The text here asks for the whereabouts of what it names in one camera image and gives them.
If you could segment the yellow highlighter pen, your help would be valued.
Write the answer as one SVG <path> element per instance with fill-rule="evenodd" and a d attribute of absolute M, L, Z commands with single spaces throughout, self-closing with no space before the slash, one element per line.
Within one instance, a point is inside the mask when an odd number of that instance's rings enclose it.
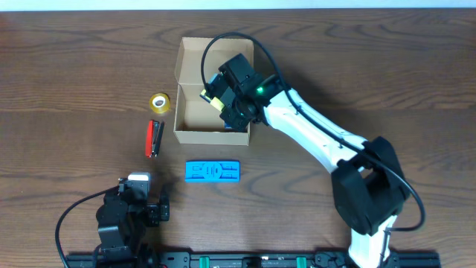
<path fill-rule="evenodd" d="M 207 92 L 206 89 L 202 90 L 202 92 L 200 94 L 200 97 L 203 98 L 204 100 L 206 100 L 212 107 L 219 110 L 220 112 L 222 112 L 223 109 L 225 108 L 225 105 L 221 102 L 220 99 L 218 99 L 216 97 L 210 98 L 208 96 L 208 92 Z"/>

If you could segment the blue plastic holder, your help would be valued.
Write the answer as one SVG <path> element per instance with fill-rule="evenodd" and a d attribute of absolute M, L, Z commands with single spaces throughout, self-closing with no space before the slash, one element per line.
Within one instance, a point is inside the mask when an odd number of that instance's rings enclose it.
<path fill-rule="evenodd" d="M 189 161 L 185 164 L 187 183 L 238 183 L 239 161 Z"/>

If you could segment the brown cardboard box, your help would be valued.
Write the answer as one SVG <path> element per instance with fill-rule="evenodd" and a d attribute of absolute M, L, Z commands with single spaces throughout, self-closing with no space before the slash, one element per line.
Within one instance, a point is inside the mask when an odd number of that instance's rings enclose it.
<path fill-rule="evenodd" d="M 236 132 L 225 127 L 218 109 L 200 97 L 204 89 L 201 77 L 203 52 L 210 38 L 184 37 L 176 60 L 178 83 L 176 116 L 173 132 L 181 144 L 249 145 L 250 129 Z M 243 54 L 254 62 L 254 45 L 247 39 L 220 39 L 205 56 L 205 79 L 210 80 L 218 68 L 232 57 Z"/>

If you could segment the red black stapler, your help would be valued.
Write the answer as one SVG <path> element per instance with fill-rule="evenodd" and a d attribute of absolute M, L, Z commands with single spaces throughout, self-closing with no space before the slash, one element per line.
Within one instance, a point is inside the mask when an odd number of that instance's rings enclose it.
<path fill-rule="evenodd" d="M 147 158 L 155 158 L 158 155 L 163 132 L 164 122 L 154 120 L 149 121 L 145 143 L 145 156 Z"/>

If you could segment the yellow tape roll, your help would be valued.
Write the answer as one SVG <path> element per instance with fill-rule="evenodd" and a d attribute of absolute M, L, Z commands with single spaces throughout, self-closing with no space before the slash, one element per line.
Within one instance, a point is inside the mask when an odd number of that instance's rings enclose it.
<path fill-rule="evenodd" d="M 156 114 L 163 114 L 170 109 L 170 99 L 164 93 L 153 95 L 149 99 L 149 107 Z"/>

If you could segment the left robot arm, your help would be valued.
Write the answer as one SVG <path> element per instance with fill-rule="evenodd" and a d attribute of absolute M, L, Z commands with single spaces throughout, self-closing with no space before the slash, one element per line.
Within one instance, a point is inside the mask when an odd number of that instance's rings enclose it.
<path fill-rule="evenodd" d="M 146 228 L 158 227 L 170 218 L 166 194 L 156 203 L 148 201 L 151 179 L 150 173 L 134 172 L 120 178 L 118 186 L 105 194 L 96 213 L 105 263 L 133 265 L 150 258 L 141 242 Z"/>

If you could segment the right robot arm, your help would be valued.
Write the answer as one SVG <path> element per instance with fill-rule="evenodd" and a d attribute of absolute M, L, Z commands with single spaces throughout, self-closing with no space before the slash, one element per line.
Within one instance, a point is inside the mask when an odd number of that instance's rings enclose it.
<path fill-rule="evenodd" d="M 201 97 L 235 130 L 262 122 L 313 155 L 330 173 L 336 210 L 351 229 L 348 254 L 358 267 L 381 267 L 390 230 L 410 196 L 395 150 L 325 118 L 278 75 L 264 78 L 238 54 L 219 67 Z"/>

